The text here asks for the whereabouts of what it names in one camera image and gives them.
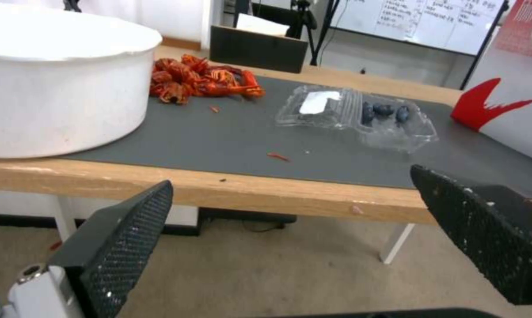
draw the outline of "white bucket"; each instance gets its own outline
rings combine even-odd
[[[117,18],[0,4],[0,158],[81,151],[136,129],[161,40]]]

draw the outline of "crayfish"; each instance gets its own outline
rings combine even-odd
[[[165,103],[187,103],[190,96],[264,96],[264,90],[248,70],[223,65],[210,66],[206,59],[184,54],[181,62],[161,58],[154,63],[150,95]]]

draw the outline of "plastic bag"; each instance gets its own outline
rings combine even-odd
[[[296,88],[276,123],[355,129],[367,146],[407,153],[438,140],[431,120],[411,101],[320,85]]]
[[[411,101],[364,93],[359,113],[353,128],[370,147],[413,153],[438,140],[431,120]]]
[[[278,125],[308,125],[329,129],[351,127],[362,93],[320,85],[296,88],[276,115]]]

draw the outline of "white table leg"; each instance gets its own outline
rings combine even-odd
[[[70,198],[49,195],[50,204],[48,209],[52,211],[54,219],[56,219],[56,227],[62,241],[67,240],[76,231],[76,220],[74,220],[74,213]]]
[[[415,224],[413,223],[406,223],[399,224],[395,227],[394,232],[391,234],[390,238],[386,242],[386,245],[380,252],[380,259],[384,264],[391,264],[395,255],[399,252],[403,242],[405,242],[407,236],[409,233],[411,233],[411,230],[413,230],[414,226]]]

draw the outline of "red speck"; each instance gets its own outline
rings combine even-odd
[[[50,246],[50,251],[56,251],[60,246],[62,246],[62,241],[59,240]]]
[[[276,152],[269,152],[268,153],[268,157],[272,157],[272,158],[276,158],[276,159],[280,159],[280,160],[284,160],[286,162],[290,162],[290,160],[282,155],[280,155],[279,153],[276,153]]]

